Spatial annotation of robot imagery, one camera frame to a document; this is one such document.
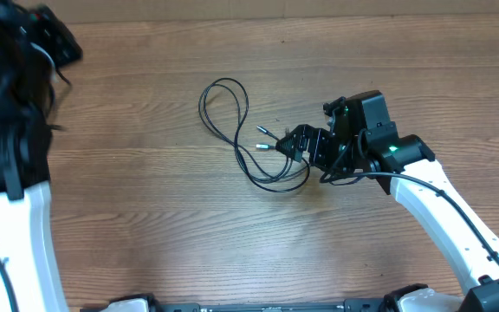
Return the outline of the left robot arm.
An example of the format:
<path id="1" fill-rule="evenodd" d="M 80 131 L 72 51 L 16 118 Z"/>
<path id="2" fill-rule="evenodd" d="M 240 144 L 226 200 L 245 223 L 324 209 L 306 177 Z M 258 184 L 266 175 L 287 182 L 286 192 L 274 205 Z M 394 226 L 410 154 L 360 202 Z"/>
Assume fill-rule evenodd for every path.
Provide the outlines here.
<path id="1" fill-rule="evenodd" d="M 0 311 L 68 309 L 50 229 L 53 83 L 82 58 L 45 5 L 0 1 Z"/>

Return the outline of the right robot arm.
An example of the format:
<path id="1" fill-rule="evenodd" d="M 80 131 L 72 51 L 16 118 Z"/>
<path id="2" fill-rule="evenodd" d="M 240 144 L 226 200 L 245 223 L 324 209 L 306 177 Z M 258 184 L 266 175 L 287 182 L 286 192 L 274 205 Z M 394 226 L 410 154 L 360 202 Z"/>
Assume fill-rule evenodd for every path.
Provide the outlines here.
<path id="1" fill-rule="evenodd" d="M 456 276 L 461 296 L 423 283 L 394 290 L 378 311 L 499 311 L 499 237 L 460 196 L 435 153 L 414 134 L 401 137 L 385 97 L 373 90 L 326 103 L 326 129 L 299 125 L 276 150 L 322 170 L 324 184 L 376 180 L 422 226 Z"/>

